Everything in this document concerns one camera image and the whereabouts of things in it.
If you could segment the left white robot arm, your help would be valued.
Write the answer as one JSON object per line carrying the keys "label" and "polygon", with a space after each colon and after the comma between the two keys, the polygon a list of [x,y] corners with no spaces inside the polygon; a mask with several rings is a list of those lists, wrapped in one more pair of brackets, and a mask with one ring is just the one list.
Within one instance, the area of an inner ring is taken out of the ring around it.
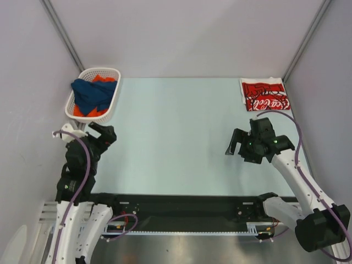
{"label": "left white robot arm", "polygon": [[121,206],[113,202],[113,196],[105,194],[109,201],[95,203],[86,226],[81,226],[96,182],[98,162],[117,140],[112,126],[91,122],[89,128],[99,137],[74,129],[71,124],[52,133],[66,143],[67,151],[57,183],[56,223],[46,263],[90,263],[105,225],[121,214]]}

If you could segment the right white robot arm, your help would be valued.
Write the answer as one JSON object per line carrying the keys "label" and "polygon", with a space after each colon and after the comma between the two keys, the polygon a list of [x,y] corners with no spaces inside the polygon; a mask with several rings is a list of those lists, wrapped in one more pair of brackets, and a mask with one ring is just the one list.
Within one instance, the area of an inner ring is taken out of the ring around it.
{"label": "right white robot arm", "polygon": [[298,148],[286,135],[276,135],[268,118],[251,119],[249,131],[234,129],[225,154],[233,155],[237,144],[240,145],[238,154],[245,162],[260,164],[267,159],[283,176],[299,203],[295,207],[272,192],[261,195],[254,206],[257,219],[279,220],[294,231],[307,252],[351,242],[350,211],[346,205],[337,205],[319,187],[299,161]]}

